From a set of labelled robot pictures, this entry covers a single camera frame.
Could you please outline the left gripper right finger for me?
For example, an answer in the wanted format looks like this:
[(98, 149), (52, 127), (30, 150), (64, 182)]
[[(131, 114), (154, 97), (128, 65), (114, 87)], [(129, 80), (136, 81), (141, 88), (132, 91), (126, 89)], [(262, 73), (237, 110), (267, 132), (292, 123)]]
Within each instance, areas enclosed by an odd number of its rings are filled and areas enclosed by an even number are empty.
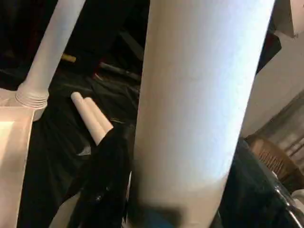
[(275, 175), (239, 138), (215, 228), (302, 228), (304, 214)]

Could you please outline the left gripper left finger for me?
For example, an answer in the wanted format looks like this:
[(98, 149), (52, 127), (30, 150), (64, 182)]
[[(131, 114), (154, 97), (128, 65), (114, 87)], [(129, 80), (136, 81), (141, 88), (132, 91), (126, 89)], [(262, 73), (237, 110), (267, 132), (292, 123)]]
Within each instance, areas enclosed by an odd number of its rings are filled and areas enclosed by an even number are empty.
[(120, 228), (132, 170), (135, 127), (118, 125), (72, 180), (51, 228)]

